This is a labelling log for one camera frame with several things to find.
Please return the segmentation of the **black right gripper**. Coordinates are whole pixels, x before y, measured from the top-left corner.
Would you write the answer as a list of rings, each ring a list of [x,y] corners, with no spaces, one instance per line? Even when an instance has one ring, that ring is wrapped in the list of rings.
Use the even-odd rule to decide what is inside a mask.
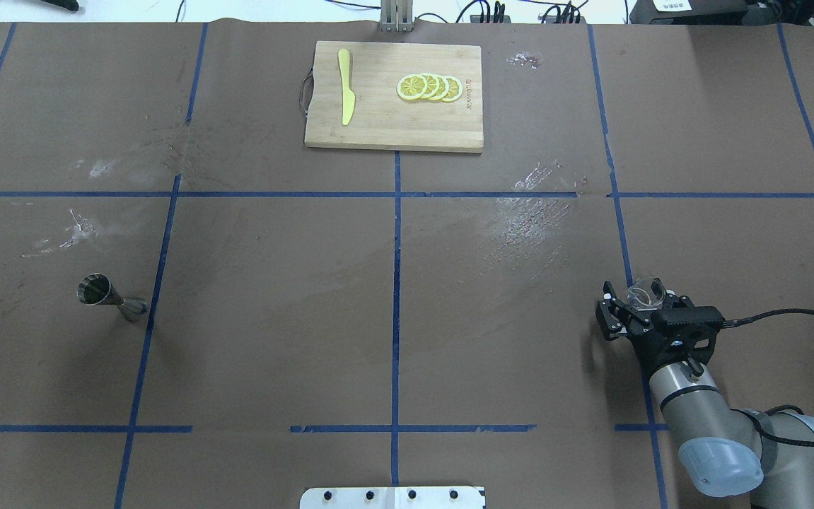
[[[714,355],[723,315],[712,306],[694,306],[661,280],[653,280],[651,290],[660,299],[656,309],[633,310],[617,296],[613,284],[604,281],[595,310],[602,337],[605,341],[627,337],[645,375],[678,362],[703,375]]]

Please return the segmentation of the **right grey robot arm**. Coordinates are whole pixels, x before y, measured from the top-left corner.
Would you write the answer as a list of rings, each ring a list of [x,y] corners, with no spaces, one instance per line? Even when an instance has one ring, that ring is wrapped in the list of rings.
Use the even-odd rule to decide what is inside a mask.
[[[711,498],[746,495],[752,508],[814,508],[814,416],[794,405],[731,408],[708,368],[717,336],[804,308],[727,319],[658,278],[619,294],[602,286],[595,318],[606,341],[625,338],[695,489]]]

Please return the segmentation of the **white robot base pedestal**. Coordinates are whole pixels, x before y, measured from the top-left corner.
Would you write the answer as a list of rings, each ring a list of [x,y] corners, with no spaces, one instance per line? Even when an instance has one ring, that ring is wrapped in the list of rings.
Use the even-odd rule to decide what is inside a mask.
[[[481,486],[316,487],[300,508],[487,508]]]

